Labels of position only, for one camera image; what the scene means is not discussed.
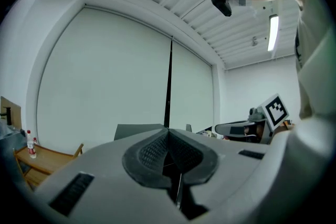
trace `plastic bottle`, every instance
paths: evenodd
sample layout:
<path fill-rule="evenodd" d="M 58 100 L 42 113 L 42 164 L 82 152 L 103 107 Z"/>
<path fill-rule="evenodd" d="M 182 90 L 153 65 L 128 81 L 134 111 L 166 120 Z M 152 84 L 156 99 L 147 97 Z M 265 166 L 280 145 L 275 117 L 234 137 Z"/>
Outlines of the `plastic bottle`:
<path fill-rule="evenodd" d="M 30 133 L 30 130 L 27 130 L 27 147 L 29 150 L 30 157 L 35 159 L 36 158 L 35 144 L 34 144 L 33 137 Z"/>

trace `fluorescent light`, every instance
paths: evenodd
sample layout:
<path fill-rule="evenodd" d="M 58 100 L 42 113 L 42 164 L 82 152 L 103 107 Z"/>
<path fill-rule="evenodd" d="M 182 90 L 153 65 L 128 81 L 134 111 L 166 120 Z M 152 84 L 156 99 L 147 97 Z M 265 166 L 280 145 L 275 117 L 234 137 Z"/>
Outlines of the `fluorescent light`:
<path fill-rule="evenodd" d="M 269 37 L 268 37 L 268 51 L 274 50 L 275 41 L 277 40 L 279 28 L 279 16 L 270 16 L 270 27 L 269 27 Z"/>

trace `white bottle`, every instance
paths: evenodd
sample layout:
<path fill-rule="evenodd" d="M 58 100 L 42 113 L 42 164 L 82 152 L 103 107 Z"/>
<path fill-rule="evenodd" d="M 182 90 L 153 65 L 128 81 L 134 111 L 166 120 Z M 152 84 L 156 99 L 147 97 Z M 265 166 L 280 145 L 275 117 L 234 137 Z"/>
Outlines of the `white bottle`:
<path fill-rule="evenodd" d="M 35 143 L 30 130 L 27 130 L 27 148 L 29 150 L 29 155 L 31 158 L 36 158 Z"/>

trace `roller blind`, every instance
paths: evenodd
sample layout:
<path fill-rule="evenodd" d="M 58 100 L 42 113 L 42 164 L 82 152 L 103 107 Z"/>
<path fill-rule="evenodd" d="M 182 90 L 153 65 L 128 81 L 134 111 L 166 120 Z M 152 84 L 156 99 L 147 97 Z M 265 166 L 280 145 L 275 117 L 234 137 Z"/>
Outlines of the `roller blind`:
<path fill-rule="evenodd" d="M 65 29 L 39 90 L 42 146 L 74 153 L 113 141 L 118 123 L 164 121 L 170 39 L 108 12 L 84 8 Z"/>
<path fill-rule="evenodd" d="M 211 67 L 173 42 L 170 128 L 193 132 L 213 125 L 213 83 Z"/>

